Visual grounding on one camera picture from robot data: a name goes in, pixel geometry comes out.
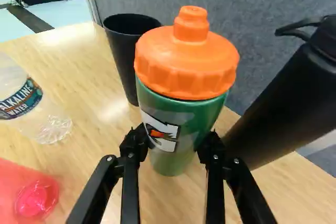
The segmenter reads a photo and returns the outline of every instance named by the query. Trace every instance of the plastic water bottle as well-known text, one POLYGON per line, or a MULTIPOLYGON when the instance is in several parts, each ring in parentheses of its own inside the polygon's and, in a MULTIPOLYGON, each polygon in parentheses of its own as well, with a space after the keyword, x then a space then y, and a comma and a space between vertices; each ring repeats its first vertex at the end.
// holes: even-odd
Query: plastic water bottle
POLYGON ((71 119, 13 59, 0 53, 0 121, 41 144, 61 140, 71 119))

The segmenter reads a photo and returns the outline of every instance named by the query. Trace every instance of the water bottle cap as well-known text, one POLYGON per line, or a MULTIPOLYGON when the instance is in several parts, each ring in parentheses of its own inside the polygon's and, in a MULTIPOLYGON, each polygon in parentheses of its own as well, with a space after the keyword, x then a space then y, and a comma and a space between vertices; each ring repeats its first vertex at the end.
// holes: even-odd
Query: water bottle cap
POLYGON ((207 11, 183 6, 173 26, 148 31, 135 47, 134 69, 148 88, 181 100, 205 100, 234 83, 239 54, 209 31, 207 11))
POLYGON ((328 16, 321 23, 311 36, 309 44, 336 60, 336 15, 328 16))

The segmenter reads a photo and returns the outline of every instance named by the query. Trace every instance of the red object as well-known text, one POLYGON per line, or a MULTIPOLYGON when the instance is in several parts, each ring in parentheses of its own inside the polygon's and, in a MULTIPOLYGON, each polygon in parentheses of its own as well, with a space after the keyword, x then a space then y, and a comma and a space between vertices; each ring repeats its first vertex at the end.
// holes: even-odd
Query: red object
POLYGON ((59 187, 52 177, 0 158, 2 223, 38 223, 53 210, 58 197, 59 187))

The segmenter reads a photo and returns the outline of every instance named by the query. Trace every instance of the wooden table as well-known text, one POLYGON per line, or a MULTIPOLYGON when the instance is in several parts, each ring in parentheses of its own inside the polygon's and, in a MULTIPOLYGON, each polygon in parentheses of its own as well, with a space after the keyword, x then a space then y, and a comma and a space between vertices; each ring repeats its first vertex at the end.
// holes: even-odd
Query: wooden table
MULTIPOLYGON (((73 120, 62 142, 39 145, 15 129, 0 125, 0 157, 56 177, 59 204, 46 223, 64 223, 100 158, 119 156, 119 144, 140 122, 139 108, 130 105, 118 77, 103 29, 93 23, 67 26, 0 44, 73 120)), ((216 122, 223 135, 238 119, 224 108, 216 122)), ((253 171, 279 223, 336 223, 336 180, 291 153, 253 171)), ((119 223, 119 180, 102 223, 119 223)), ((142 223, 202 223, 205 169, 198 159, 185 174, 164 177, 148 159, 139 171, 142 223)), ((226 187, 227 223, 241 223, 226 187)))

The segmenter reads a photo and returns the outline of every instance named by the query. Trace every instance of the alkaline water label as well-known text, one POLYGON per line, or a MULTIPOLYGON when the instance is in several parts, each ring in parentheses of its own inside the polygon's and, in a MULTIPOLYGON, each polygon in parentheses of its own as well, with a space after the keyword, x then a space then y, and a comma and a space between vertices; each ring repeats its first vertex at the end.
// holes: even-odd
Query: alkaline water label
POLYGON ((0 101, 0 120, 14 119, 31 111, 42 99, 42 89, 32 78, 11 97, 0 101))

